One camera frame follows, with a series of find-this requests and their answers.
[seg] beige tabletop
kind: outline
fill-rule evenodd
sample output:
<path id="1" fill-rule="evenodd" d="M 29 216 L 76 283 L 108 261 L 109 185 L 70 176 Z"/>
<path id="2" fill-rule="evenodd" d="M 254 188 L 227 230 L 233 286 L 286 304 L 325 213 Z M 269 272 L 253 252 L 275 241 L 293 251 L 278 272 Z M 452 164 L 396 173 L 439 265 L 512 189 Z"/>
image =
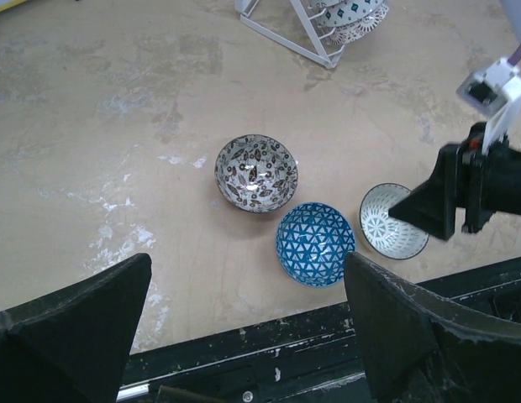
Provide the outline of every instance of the beige tabletop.
<path id="1" fill-rule="evenodd" d="M 264 22 L 303 37 L 290 3 L 262 7 Z M 232 0 L 39 0 L 1 13 L 0 310 L 138 252 L 153 280 L 134 352 L 343 301 L 342 284 L 285 274 L 278 221 L 324 202 L 359 232 L 371 187 L 416 186 L 439 147 L 467 135 L 480 117 L 455 89 L 516 44 L 495 0 L 391 1 L 335 71 L 240 24 Z M 271 215 L 231 207 L 214 184 L 219 150 L 246 133 L 298 161 L 297 193 Z M 411 281 L 521 255 L 521 218 L 502 214 L 405 262 L 358 235 L 361 252 Z"/>

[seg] blue bowl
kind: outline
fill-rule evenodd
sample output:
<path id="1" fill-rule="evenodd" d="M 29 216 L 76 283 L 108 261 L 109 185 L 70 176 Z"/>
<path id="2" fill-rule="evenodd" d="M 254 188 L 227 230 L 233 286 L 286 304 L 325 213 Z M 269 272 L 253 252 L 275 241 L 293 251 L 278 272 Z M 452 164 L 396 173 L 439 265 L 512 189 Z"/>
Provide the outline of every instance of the blue bowl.
<path id="1" fill-rule="evenodd" d="M 294 207 L 280 222 L 277 258 L 294 280 L 327 287 L 343 279 L 345 257 L 355 251 L 352 227 L 343 215 L 322 203 Z"/>

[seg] yellow strip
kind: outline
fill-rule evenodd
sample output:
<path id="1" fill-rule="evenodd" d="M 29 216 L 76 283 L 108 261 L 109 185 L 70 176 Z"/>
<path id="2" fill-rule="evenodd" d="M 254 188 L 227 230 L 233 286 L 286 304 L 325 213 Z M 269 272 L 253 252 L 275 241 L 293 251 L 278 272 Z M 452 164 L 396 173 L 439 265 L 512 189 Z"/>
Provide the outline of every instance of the yellow strip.
<path id="1" fill-rule="evenodd" d="M 27 0 L 12 0 L 11 2 L 4 3 L 4 4 L 0 5 L 0 12 L 2 12 L 3 10 L 6 10 L 7 8 L 17 6 L 18 4 L 26 2 L 26 1 Z"/>

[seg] white dish rack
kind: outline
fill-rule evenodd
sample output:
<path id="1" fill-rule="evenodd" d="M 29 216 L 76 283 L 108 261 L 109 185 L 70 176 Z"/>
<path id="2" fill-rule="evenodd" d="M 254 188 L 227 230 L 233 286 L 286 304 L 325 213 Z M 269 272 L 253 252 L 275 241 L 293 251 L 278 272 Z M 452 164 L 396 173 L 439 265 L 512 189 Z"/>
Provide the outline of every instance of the white dish rack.
<path id="1" fill-rule="evenodd" d="M 251 19 L 251 14 L 255 11 L 255 8 L 259 5 L 260 1 L 261 0 L 234 0 L 234 8 L 239 12 L 242 24 L 250 27 L 259 34 L 276 41 L 278 44 L 282 44 L 288 49 L 323 65 L 327 69 L 334 69 L 337 66 L 340 57 L 345 51 L 346 45 L 340 45 L 336 51 L 328 53 L 324 47 L 323 41 L 328 39 L 329 36 L 335 32 L 335 28 L 325 29 L 319 27 L 315 23 L 315 20 L 318 17 L 326 13 L 326 8 L 315 13 L 310 6 L 304 6 L 302 0 L 289 0 L 297 17 L 302 23 L 305 32 L 311 40 L 314 49 L 316 50 L 316 52 L 313 52 L 253 21 Z"/>

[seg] screw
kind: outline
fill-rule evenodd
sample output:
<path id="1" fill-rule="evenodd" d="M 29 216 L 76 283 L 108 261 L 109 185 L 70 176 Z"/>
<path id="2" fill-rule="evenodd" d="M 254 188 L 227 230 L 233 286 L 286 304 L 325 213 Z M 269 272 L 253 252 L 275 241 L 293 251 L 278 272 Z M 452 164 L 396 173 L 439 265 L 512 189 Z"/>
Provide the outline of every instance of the screw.
<path id="1" fill-rule="evenodd" d="M 247 391 L 244 392 L 244 394 L 242 395 L 242 400 L 243 400 L 245 403 L 250 403 L 251 401 L 253 401 L 253 394 L 247 390 Z"/>

